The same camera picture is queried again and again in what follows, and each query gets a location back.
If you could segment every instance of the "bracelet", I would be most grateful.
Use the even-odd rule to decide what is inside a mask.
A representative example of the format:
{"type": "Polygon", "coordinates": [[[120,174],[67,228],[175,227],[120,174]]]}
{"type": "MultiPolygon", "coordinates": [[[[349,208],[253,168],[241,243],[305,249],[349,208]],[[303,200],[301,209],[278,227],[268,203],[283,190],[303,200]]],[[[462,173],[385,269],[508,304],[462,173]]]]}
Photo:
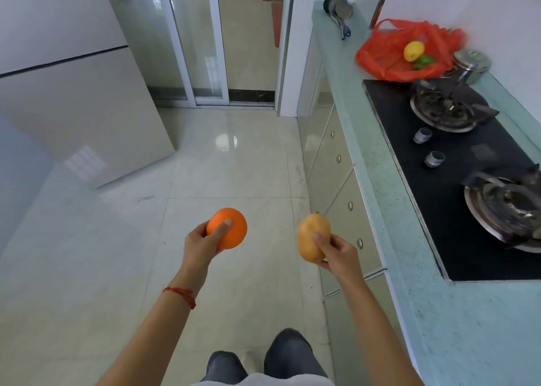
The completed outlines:
{"type": "Polygon", "coordinates": [[[166,287],[162,291],[162,293],[164,293],[166,291],[172,291],[175,294],[179,294],[180,296],[182,296],[184,298],[184,300],[186,302],[188,302],[191,309],[195,308],[195,299],[192,296],[193,291],[191,289],[182,289],[181,287],[166,287]]]}

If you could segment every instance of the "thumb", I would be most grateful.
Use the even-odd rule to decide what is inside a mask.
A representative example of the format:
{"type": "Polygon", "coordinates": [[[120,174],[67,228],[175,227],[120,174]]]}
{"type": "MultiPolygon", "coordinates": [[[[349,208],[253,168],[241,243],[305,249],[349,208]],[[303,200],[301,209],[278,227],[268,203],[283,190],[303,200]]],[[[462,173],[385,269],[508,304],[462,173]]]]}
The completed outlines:
{"type": "Polygon", "coordinates": [[[325,257],[329,260],[338,252],[329,241],[324,239],[319,232],[312,233],[312,240],[318,246],[318,248],[325,254],[325,257]]]}
{"type": "Polygon", "coordinates": [[[222,237],[227,234],[227,232],[231,229],[232,225],[233,221],[231,221],[230,219],[226,219],[219,226],[217,226],[214,231],[212,231],[212,233],[207,237],[207,239],[212,242],[214,246],[218,245],[220,239],[222,239],[222,237]]]}

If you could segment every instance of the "sliding glass door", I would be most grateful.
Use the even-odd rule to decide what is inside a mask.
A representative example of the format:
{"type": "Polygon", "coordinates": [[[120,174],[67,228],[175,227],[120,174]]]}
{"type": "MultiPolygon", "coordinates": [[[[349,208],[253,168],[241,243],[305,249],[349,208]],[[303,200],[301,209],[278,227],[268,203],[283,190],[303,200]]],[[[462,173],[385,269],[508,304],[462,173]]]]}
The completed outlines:
{"type": "Polygon", "coordinates": [[[229,104],[218,0],[110,0],[157,105],[229,104]]]}

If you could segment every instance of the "foot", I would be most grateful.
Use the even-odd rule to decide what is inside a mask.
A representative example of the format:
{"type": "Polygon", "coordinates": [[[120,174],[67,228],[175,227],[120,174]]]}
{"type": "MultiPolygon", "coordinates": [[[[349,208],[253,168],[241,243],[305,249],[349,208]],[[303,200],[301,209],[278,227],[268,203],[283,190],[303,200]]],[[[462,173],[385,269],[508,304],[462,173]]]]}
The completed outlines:
{"type": "Polygon", "coordinates": [[[244,369],[251,375],[252,373],[263,373],[263,364],[261,359],[258,359],[257,355],[253,350],[248,350],[240,357],[240,362],[244,369]]]}

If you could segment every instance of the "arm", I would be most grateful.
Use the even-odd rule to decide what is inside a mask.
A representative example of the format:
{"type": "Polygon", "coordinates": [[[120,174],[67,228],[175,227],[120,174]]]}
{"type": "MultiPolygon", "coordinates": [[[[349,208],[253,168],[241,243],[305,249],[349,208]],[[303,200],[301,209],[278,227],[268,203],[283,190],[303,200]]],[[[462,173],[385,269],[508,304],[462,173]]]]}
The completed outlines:
{"type": "MultiPolygon", "coordinates": [[[[168,285],[191,289],[194,298],[205,283],[218,241],[231,226],[227,220],[206,237],[207,223],[186,236],[182,265],[168,285]]],[[[159,386],[189,314],[190,306],[182,296],[162,293],[97,386],[159,386]]]]}
{"type": "Polygon", "coordinates": [[[327,258],[320,266],[333,273],[342,287],[372,383],[376,386],[422,386],[423,381],[362,277],[357,249],[337,235],[331,235],[331,243],[316,233],[313,239],[327,258]]]}

